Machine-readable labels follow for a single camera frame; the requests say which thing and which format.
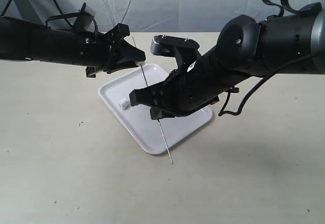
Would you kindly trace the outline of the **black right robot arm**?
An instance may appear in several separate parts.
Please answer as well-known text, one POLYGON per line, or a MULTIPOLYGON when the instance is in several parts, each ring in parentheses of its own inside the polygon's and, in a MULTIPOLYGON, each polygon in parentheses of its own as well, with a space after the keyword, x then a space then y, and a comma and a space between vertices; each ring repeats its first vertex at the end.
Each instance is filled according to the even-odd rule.
POLYGON ((240 15, 208 52, 198 49, 194 40, 155 36, 151 53, 175 58, 177 69, 162 82, 133 90, 131 106, 149 106, 154 120, 184 117, 218 102, 223 92, 237 93, 250 77, 266 82, 275 74, 324 74, 324 9, 310 4, 261 22, 240 15))

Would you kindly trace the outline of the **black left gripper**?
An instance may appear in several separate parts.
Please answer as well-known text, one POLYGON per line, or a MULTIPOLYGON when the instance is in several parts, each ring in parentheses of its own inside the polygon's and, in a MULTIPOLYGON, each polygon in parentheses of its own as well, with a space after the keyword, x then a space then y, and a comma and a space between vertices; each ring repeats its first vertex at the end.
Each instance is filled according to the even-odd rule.
POLYGON ((119 23, 106 33, 75 30, 82 38, 80 55, 85 59, 86 77, 95 78, 99 72, 112 74, 138 66, 145 61, 145 52, 132 46, 124 38, 130 35, 129 26, 119 23))

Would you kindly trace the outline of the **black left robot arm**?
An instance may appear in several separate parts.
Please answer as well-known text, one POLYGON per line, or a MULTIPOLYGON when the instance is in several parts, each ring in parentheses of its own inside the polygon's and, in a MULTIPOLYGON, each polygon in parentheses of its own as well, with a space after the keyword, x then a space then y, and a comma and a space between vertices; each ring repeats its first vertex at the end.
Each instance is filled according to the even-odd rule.
POLYGON ((146 59, 144 51, 124 38, 129 27, 117 24, 106 33, 59 30, 48 26, 1 17, 1 59, 43 61, 85 67, 86 77, 135 68, 146 59))

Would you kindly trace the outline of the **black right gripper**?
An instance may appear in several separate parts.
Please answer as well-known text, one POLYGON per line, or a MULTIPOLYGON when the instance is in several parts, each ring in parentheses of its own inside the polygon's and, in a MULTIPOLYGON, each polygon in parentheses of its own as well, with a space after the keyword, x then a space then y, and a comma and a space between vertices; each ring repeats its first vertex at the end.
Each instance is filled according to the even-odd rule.
POLYGON ((192 69, 181 75, 169 75, 162 82, 134 89, 130 106, 151 107, 152 120, 185 117, 219 101, 220 75, 213 69, 192 69))

